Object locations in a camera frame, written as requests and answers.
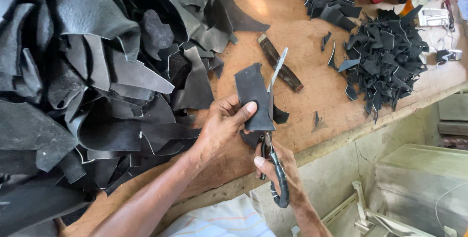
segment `wooden workbench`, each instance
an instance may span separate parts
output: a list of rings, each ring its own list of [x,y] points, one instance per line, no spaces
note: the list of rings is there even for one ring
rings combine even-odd
[[[332,39],[336,42],[335,62],[337,66],[341,64],[342,57],[345,55],[342,43],[343,40],[348,40],[348,32],[320,19],[309,21],[309,17],[305,14],[306,8],[303,0],[235,1],[253,18],[271,25],[266,35],[280,53],[285,47],[289,48],[284,64],[288,65],[304,84],[300,93],[293,92],[280,79],[277,80],[274,88],[276,105],[290,113],[288,122],[277,126],[274,138],[296,153],[299,166],[467,86],[466,62],[450,62],[447,66],[438,69],[430,65],[429,71],[424,72],[421,79],[416,82],[412,95],[399,100],[396,112],[384,106],[379,111],[380,118],[377,124],[374,125],[371,116],[367,115],[363,109],[362,95],[360,99],[350,101],[344,93],[346,87],[344,79],[335,70],[327,67],[327,61],[333,49]],[[368,0],[362,0],[360,4],[368,2]],[[458,8],[454,5],[455,1],[452,2],[452,7],[457,16]],[[381,4],[379,7],[391,9],[393,6]],[[374,17],[375,8],[375,6],[364,6],[363,12]],[[320,51],[322,37],[327,34],[327,31],[332,32],[332,36],[325,51]],[[459,31],[462,29],[459,28],[454,34],[455,40],[459,38],[457,47],[467,49],[462,47],[466,46],[466,40],[463,31],[461,37]],[[225,61],[221,78],[217,79],[212,72],[209,74],[215,98],[236,93],[234,74],[255,62],[263,64],[261,72],[265,82],[271,78],[273,69],[266,61],[256,41],[260,34],[261,32],[235,32],[239,43],[236,46],[230,43],[219,55]],[[427,34],[430,33],[421,33],[424,40],[428,40],[425,38]],[[445,31],[441,30],[430,35],[432,42],[429,44],[435,44],[437,39],[444,34]],[[428,63],[434,63],[433,58],[429,57]],[[321,118],[317,127],[314,126],[315,111],[318,111]],[[197,126],[202,125],[205,116],[206,110],[199,112]],[[209,196],[211,202],[219,202],[265,183],[266,181],[255,179],[252,174],[255,169],[253,157],[253,150],[243,143],[240,136],[237,136],[225,148],[223,154],[217,156],[190,183],[178,198],[179,202],[217,187],[219,187],[218,194],[204,193],[204,195]],[[79,221],[64,229],[62,235],[86,236],[106,216],[170,167],[178,158],[179,156],[176,156],[170,162],[155,167],[121,185],[108,198],[104,192],[100,192],[97,200],[91,204]],[[164,218],[166,223],[158,228],[167,227],[173,217]]]

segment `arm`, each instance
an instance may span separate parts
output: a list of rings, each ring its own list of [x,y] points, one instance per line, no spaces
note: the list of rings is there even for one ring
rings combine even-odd
[[[284,171],[286,172],[289,188],[289,204],[294,211],[294,216],[296,216],[302,235],[311,237],[332,237],[331,233],[322,223],[319,215],[312,207],[312,204],[307,197],[307,193],[304,191],[304,186],[299,176],[299,170],[297,169],[294,153],[278,144],[276,141],[272,141],[272,143],[275,148],[275,152],[283,165]],[[279,183],[275,167],[272,163],[262,158],[260,154],[261,150],[259,144],[255,151],[256,157],[254,159],[255,166],[257,166],[257,178],[260,178],[260,174],[264,173],[273,181],[278,194],[281,195],[281,192],[278,190]]]
[[[241,108],[237,95],[213,102],[195,144],[174,165],[110,214],[89,236],[149,236],[187,185],[237,135],[256,109],[255,102]]]

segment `striped fabric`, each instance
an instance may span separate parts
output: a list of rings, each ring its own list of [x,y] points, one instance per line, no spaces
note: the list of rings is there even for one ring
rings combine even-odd
[[[274,237],[254,191],[209,207],[192,210],[159,237]]]

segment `scissor blade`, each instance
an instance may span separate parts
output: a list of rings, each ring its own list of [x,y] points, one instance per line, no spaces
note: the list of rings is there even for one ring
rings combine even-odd
[[[278,64],[276,65],[275,73],[273,74],[272,80],[270,81],[270,85],[268,85],[268,92],[270,92],[272,85],[275,83],[276,77],[278,76],[279,69],[283,66],[284,59],[286,58],[286,54],[288,53],[288,48],[284,48],[283,54],[281,58],[279,58]]]

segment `hand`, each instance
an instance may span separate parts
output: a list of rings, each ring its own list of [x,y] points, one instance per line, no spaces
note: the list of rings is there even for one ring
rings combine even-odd
[[[301,178],[299,176],[299,170],[297,169],[294,153],[284,146],[278,144],[278,142],[275,140],[272,141],[272,145],[279,158],[279,161],[281,162],[281,165],[284,168],[284,172],[286,173],[286,179],[288,181],[289,188],[289,204],[293,208],[299,207],[304,201],[308,201],[308,198],[304,191],[304,185],[302,184]],[[261,157],[261,147],[262,144],[260,143],[257,145],[255,150],[254,163],[255,166],[257,166],[257,178],[260,178],[262,173],[265,174],[270,180],[273,181],[277,193],[281,196],[281,190],[279,188],[275,166],[270,161]]]
[[[256,102],[248,102],[241,108],[237,95],[215,100],[210,106],[196,144],[208,149],[210,157],[214,156],[244,128],[245,121],[256,111]]]

